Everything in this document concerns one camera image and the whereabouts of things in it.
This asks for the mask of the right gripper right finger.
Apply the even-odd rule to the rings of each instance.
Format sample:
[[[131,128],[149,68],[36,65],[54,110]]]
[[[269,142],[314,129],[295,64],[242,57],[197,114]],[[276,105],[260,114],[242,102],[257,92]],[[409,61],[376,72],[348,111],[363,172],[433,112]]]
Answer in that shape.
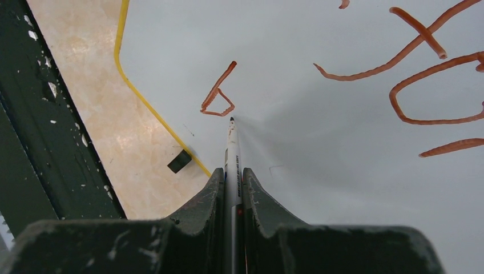
[[[310,225],[243,171],[249,273],[444,273],[419,230],[393,225]]]

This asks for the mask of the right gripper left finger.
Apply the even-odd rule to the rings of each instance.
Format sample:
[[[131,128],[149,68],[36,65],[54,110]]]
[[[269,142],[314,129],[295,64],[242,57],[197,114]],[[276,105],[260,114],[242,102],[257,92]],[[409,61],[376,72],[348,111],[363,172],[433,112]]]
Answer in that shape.
[[[224,171],[163,219],[41,220],[2,273],[222,273]]]

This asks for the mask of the white marker pen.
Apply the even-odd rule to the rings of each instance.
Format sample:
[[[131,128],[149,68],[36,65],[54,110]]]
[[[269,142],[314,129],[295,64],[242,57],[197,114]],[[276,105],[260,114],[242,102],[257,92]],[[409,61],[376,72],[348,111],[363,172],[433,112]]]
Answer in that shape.
[[[230,118],[224,166],[223,273],[245,273],[243,213],[239,138],[235,119]]]

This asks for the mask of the yellow framed whiteboard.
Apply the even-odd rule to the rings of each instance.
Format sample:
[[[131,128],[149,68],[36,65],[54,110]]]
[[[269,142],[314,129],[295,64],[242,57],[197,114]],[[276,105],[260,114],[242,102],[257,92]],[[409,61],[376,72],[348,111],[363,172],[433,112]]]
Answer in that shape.
[[[124,1],[126,81],[207,171],[311,224],[405,225],[483,272],[482,1]]]

